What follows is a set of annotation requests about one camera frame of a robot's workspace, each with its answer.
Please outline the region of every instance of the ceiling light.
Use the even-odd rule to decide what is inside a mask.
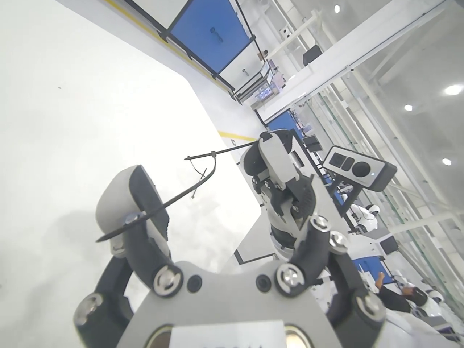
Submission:
[[[451,85],[444,90],[444,94],[448,96],[457,96],[461,91],[463,91],[464,86],[462,85]]]

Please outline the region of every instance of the hand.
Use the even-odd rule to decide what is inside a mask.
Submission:
[[[385,278],[385,274],[383,272],[379,272],[377,280],[376,280],[376,287],[378,289],[382,288],[384,278]]]

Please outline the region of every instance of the white pillar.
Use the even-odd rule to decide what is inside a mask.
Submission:
[[[283,92],[258,110],[264,121],[304,95],[315,94],[412,28],[423,25],[453,0],[392,0],[288,81]]]

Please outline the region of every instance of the camera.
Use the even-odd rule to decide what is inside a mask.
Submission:
[[[371,191],[383,191],[398,168],[371,156],[332,146],[323,168],[344,177],[345,183],[358,184]]]

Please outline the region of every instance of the white beam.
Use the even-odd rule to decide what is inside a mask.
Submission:
[[[446,219],[451,219],[453,214],[450,212],[441,212],[440,214],[426,217],[425,219],[416,220],[414,222],[407,222],[403,225],[396,225],[394,227],[389,227],[388,230],[392,234],[398,234],[400,232],[412,230],[413,228],[424,227],[426,225],[431,225],[433,223],[441,222]]]
[[[279,44],[279,46],[277,48],[275,48],[273,51],[271,51],[267,58],[270,59],[272,58],[273,55],[275,55],[276,53],[278,53],[280,50],[282,50],[283,48],[285,48],[290,42],[292,42],[295,38],[297,38],[301,32],[305,29],[308,28],[308,26],[310,26],[310,24],[312,22],[315,21],[315,17],[314,16],[311,16],[310,18],[308,18],[297,30],[295,30],[291,35],[290,37],[286,38],[285,41],[281,42]]]
[[[265,121],[304,95],[315,94],[412,28],[437,16],[453,0],[392,0],[288,81],[258,110]]]

